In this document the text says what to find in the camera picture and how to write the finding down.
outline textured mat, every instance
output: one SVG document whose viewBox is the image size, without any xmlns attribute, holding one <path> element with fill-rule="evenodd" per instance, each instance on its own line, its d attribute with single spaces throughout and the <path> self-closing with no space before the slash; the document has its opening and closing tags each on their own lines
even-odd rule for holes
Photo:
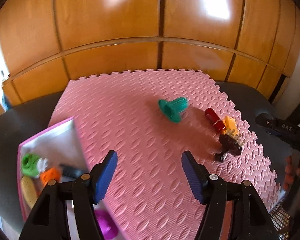
<svg viewBox="0 0 300 240">
<path fill-rule="evenodd" d="M 127 71 L 70 81 L 60 98 L 50 125 L 75 117 L 90 169 L 110 149 L 119 155 L 105 204 L 127 239 L 194 239 L 204 206 L 194 199 L 183 173 L 185 150 L 226 181 L 250 180 L 268 210 L 277 202 L 280 185 L 269 158 L 233 102 L 214 84 L 200 71 Z M 190 106 L 175 124 L 157 102 L 180 96 Z M 221 145 L 204 115 L 208 107 L 222 118 L 236 119 L 247 140 L 241 157 L 213 160 Z"/>
</svg>

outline screw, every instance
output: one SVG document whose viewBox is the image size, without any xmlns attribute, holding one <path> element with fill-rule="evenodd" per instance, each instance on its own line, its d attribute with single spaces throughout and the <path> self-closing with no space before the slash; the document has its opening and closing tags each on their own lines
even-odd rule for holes
<svg viewBox="0 0 300 240">
<path fill-rule="evenodd" d="M 53 186 L 53 185 L 55 185 L 55 183 L 56 183 L 55 179 L 51 179 L 51 180 L 48 181 L 49 186 Z"/>
<path fill-rule="evenodd" d="M 216 175 L 216 174 L 211 174 L 211 175 L 209 176 L 209 178 L 212 179 L 212 180 L 217 180 L 219 177 L 218 177 L 218 175 Z"/>
<path fill-rule="evenodd" d="M 83 180 L 90 179 L 90 175 L 88 173 L 82 174 L 81 179 L 83 179 Z"/>
<path fill-rule="evenodd" d="M 251 186 L 251 182 L 248 181 L 248 180 L 244 180 L 244 181 L 243 181 L 243 184 L 244 184 L 245 186 L 247 186 L 247 187 L 250 187 L 250 186 Z"/>
</svg>

